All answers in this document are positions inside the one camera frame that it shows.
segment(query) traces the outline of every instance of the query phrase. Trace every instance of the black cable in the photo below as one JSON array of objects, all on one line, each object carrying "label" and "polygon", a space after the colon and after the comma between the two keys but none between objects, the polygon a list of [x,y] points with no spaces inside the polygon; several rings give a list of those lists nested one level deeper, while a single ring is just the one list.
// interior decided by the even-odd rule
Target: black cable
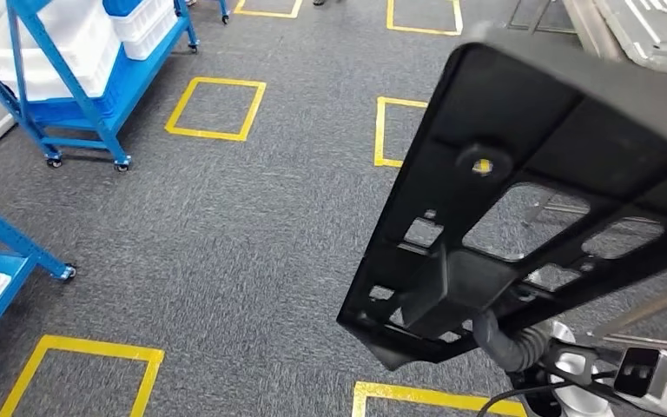
[{"label": "black cable", "polygon": [[[598,374],[594,374],[591,376],[593,380],[601,380],[603,378],[614,378],[617,376],[617,373],[615,371],[608,371],[608,372],[600,372]],[[528,394],[537,394],[537,393],[542,393],[544,391],[549,391],[553,389],[559,389],[559,388],[565,388],[574,385],[573,382],[569,381],[564,381],[564,382],[557,382],[555,384],[548,384],[548,385],[541,385],[539,387],[530,387],[530,388],[521,388],[521,389],[513,389],[511,391],[506,391],[502,394],[495,395],[492,397],[477,413],[477,417],[485,417],[487,414],[487,411],[490,410],[490,408],[497,404],[498,402],[502,400],[506,400],[510,397],[514,397],[516,395],[528,395]]]},{"label": "black cable", "polygon": [[498,402],[502,400],[506,400],[510,397],[514,397],[516,395],[528,395],[528,394],[536,394],[536,393],[542,393],[544,391],[549,391],[552,389],[559,389],[563,387],[569,387],[571,385],[574,385],[573,382],[569,381],[564,381],[564,382],[559,382],[556,384],[548,384],[548,385],[542,385],[540,387],[530,387],[530,388],[522,388],[522,389],[513,389],[511,391],[504,392],[502,394],[497,394],[494,397],[492,397],[477,413],[477,417],[485,417],[487,414],[487,411],[490,410],[490,408],[497,404]]}]

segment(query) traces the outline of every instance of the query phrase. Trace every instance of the silver metal frame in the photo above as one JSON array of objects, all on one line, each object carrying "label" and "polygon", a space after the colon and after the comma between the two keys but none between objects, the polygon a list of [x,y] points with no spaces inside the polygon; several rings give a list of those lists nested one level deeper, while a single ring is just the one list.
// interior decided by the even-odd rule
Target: silver metal frame
[{"label": "silver metal frame", "polygon": [[644,304],[642,307],[634,308],[631,311],[620,315],[615,320],[594,328],[589,333],[589,336],[626,345],[667,349],[667,341],[617,333],[641,320],[648,319],[656,314],[661,314],[666,310],[667,294]]}]

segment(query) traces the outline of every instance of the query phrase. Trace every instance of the yellow floor marking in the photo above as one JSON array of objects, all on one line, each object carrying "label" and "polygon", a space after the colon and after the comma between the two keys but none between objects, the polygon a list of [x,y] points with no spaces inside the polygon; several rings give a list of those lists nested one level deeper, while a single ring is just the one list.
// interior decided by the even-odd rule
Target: yellow floor marking
[{"label": "yellow floor marking", "polygon": [[239,0],[239,3],[236,4],[234,13],[237,15],[250,15],[250,16],[264,16],[264,17],[283,17],[286,19],[295,19],[298,17],[298,12],[300,11],[300,6],[303,4],[303,0],[295,0],[293,5],[293,11],[290,13],[274,13],[271,11],[254,11],[254,10],[243,10],[244,3],[247,0]]},{"label": "yellow floor marking", "polygon": [[385,110],[388,104],[425,109],[428,107],[428,102],[416,102],[414,100],[383,96],[377,97],[377,120],[374,128],[374,166],[400,168],[402,161],[385,158]]},{"label": "yellow floor marking", "polygon": [[453,22],[455,30],[436,30],[398,26],[395,24],[395,0],[387,0],[386,27],[390,30],[400,30],[403,32],[427,33],[429,35],[459,36],[461,35],[461,31],[464,29],[464,21],[461,19],[461,5],[459,4],[459,0],[449,1],[453,3]]},{"label": "yellow floor marking", "polygon": [[[367,398],[384,398],[472,411],[479,411],[490,400],[486,397],[473,395],[447,394],[431,389],[358,381],[354,385],[352,417],[365,417],[367,415]],[[516,401],[502,400],[490,408],[490,413],[526,417],[523,405]]]},{"label": "yellow floor marking", "polygon": [[[215,130],[198,130],[198,129],[187,129],[180,128],[176,126],[178,119],[182,111],[185,110],[185,106],[188,105],[188,100],[193,95],[195,87],[200,83],[211,83],[211,84],[226,84],[226,85],[239,85],[242,87],[254,87],[256,92],[254,93],[254,98],[252,99],[252,105],[249,106],[246,117],[244,117],[244,123],[241,125],[241,130],[237,133],[231,132],[217,132]],[[194,137],[205,137],[207,139],[225,139],[227,141],[239,141],[244,142],[247,140],[247,135],[249,130],[252,128],[252,122],[257,116],[257,110],[260,108],[260,102],[262,101],[262,96],[264,91],[267,88],[267,83],[262,83],[259,81],[247,81],[247,80],[235,80],[231,78],[212,78],[209,76],[197,76],[190,80],[188,87],[180,96],[180,101],[177,102],[175,109],[173,110],[168,122],[165,123],[165,130],[169,133],[176,135],[185,135],[185,136],[194,136]]]},{"label": "yellow floor marking", "polygon": [[1,407],[0,417],[10,417],[17,409],[19,400],[22,399],[24,391],[30,384],[39,364],[49,349],[62,350],[66,352],[75,352],[79,354],[97,354],[100,356],[110,356],[121,359],[131,359],[135,361],[146,361],[147,369],[144,371],[142,383],[139,391],[136,393],[134,406],[131,408],[130,417],[141,417],[144,415],[144,409],[147,407],[149,395],[152,387],[155,385],[157,371],[165,357],[165,352],[151,347],[139,347],[131,345],[122,345],[119,343],[108,343],[105,341],[89,341],[85,339],[74,339],[71,337],[54,336],[46,334],[36,344],[31,357],[24,365],[22,373],[19,374],[17,383],[11,389],[9,396]]}]

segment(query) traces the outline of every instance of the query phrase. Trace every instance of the blue shelving cart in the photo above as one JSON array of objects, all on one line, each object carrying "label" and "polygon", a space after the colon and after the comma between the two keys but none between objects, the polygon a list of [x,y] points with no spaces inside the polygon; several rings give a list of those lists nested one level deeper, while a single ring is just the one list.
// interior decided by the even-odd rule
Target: blue shelving cart
[{"label": "blue shelving cart", "polygon": [[76,274],[73,266],[55,258],[53,254],[41,248],[1,217],[0,242],[13,251],[0,251],[0,273],[11,277],[9,284],[0,294],[0,318],[36,266],[45,268],[52,276],[62,281]]},{"label": "blue shelving cart", "polygon": [[[37,16],[37,12],[47,5],[50,0],[7,0],[19,98],[17,99],[10,89],[0,83],[0,102],[35,140],[50,167],[58,168],[63,164],[63,154],[58,148],[72,147],[107,150],[113,157],[116,170],[123,172],[129,169],[131,156],[124,152],[121,144],[116,139],[116,134],[157,75],[183,32],[188,33],[190,50],[193,52],[198,50],[199,42],[195,36],[193,24],[190,22],[188,7],[184,0],[174,1],[175,14],[178,16],[177,23],[148,59],[144,61],[125,60],[121,71],[115,71],[121,72],[121,94],[116,95],[111,116],[103,116],[100,109],[96,107],[96,103],[88,98],[75,75],[70,71],[68,64],[60,55]],[[79,113],[82,113],[81,115],[41,122],[30,113],[30,104],[26,100],[17,18],[22,20],[24,27],[34,37],[36,44],[42,49],[50,64],[56,69],[60,78],[68,87],[70,94],[80,107]],[[45,132],[47,127],[95,131],[98,134],[98,140],[50,136]]]}]

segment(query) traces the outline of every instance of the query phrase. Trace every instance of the gray carpet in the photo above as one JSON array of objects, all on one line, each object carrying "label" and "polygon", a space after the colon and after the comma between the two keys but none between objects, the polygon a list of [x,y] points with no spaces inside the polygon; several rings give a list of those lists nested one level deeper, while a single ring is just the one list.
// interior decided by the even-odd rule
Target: gray carpet
[{"label": "gray carpet", "polygon": [[[440,28],[443,4],[433,1],[396,4],[396,23],[450,29]],[[288,0],[249,0],[248,8],[288,10],[283,3],[292,8]],[[459,41],[386,30],[385,3],[314,8],[305,0],[297,19],[237,15],[228,27],[215,2],[198,3],[200,53],[180,42],[129,118],[121,141],[135,165],[126,174],[85,159],[48,169],[20,129],[0,141],[0,214],[80,268],[68,285],[34,273],[0,320],[0,407],[42,334],[164,349],[148,416],[348,415],[356,381],[461,394],[507,388],[479,352],[389,373],[334,322],[397,175],[373,166],[376,97],[427,100]],[[513,5],[463,0],[465,26],[504,25]],[[164,130],[195,76],[267,83],[246,142]],[[199,87],[182,125],[232,129],[246,93]],[[420,117],[389,115],[410,131]],[[408,135],[393,126],[386,156],[400,158]],[[526,248],[544,239],[565,219],[545,214],[530,228],[515,220],[536,198],[516,195],[475,241]],[[665,288],[667,276],[565,320],[586,330]],[[667,337],[667,321],[635,330]],[[72,354],[49,355],[43,367],[19,415],[127,415],[141,372]],[[446,414],[373,400],[368,415]]]}]

